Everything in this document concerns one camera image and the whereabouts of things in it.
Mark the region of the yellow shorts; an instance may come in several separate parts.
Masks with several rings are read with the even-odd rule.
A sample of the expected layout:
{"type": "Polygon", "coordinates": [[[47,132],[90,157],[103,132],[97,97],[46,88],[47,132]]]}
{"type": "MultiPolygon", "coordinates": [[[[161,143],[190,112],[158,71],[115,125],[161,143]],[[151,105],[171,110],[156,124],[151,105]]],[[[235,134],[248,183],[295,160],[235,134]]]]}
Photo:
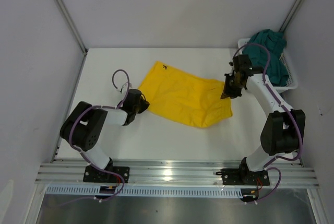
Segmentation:
{"type": "Polygon", "coordinates": [[[231,99],[221,99],[223,88],[220,80],[198,77],[159,61],[138,87],[151,113],[198,128],[233,116],[231,99]]]}

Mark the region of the green shorts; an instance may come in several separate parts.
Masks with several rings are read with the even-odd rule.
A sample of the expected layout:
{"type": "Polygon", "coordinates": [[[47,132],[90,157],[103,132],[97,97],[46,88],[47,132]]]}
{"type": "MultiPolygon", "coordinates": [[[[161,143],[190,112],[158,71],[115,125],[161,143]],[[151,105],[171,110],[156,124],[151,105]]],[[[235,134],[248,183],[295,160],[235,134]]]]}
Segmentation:
{"type": "MultiPolygon", "coordinates": [[[[287,41],[280,32],[265,29],[254,34],[248,43],[259,44],[265,47],[270,53],[270,63],[266,75],[274,86],[283,87],[287,84],[289,74],[287,68],[280,61],[280,56],[287,45],[287,41]]],[[[248,55],[253,66],[266,67],[268,54],[266,50],[256,45],[248,45],[242,50],[248,55]]]]}

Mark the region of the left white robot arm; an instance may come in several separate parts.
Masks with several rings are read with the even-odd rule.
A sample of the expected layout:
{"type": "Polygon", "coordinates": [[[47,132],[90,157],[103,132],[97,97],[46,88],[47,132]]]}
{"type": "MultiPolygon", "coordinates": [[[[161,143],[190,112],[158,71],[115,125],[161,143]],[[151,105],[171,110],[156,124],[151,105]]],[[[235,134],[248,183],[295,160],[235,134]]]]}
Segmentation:
{"type": "Polygon", "coordinates": [[[138,89],[126,92],[125,98],[115,107],[80,101],[63,123],[59,135],[95,169],[94,174],[101,182],[108,182],[115,172],[112,158],[98,144],[104,125],[127,126],[149,106],[138,89]]]}

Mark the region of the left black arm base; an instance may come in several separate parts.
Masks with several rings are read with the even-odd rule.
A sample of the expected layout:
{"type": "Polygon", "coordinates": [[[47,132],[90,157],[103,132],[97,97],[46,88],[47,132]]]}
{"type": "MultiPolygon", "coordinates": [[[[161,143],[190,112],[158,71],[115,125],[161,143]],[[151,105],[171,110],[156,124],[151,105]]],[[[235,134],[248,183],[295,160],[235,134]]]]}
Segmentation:
{"type": "MultiPolygon", "coordinates": [[[[113,167],[113,172],[119,174],[128,183],[130,175],[130,167],[113,167]]],[[[122,180],[106,172],[101,172],[92,166],[85,167],[83,181],[86,183],[122,183],[122,180]]]]}

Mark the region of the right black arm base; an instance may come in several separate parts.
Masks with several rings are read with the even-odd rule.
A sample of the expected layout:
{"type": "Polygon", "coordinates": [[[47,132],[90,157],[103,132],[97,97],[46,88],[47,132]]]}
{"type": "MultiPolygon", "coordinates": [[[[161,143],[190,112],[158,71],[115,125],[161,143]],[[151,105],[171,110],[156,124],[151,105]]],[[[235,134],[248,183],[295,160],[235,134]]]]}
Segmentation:
{"type": "Polygon", "coordinates": [[[225,168],[216,172],[216,175],[221,177],[223,185],[270,185],[269,175],[265,170],[253,172],[246,170],[243,171],[241,169],[225,168]]]}

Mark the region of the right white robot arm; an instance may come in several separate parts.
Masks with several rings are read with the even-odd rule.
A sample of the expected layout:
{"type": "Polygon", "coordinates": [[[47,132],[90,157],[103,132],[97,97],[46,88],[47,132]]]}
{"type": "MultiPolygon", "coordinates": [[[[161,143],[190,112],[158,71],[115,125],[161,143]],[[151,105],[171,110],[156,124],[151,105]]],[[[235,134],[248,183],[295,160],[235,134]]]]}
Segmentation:
{"type": "Polygon", "coordinates": [[[259,102],[267,119],[260,135],[260,146],[243,158],[238,169],[222,169],[224,184],[235,176],[242,184],[263,178],[270,164],[278,159],[299,160],[303,150],[306,116],[293,109],[274,89],[265,74],[248,74],[245,71],[225,75],[222,99],[237,98],[242,89],[249,90],[259,102]]]}

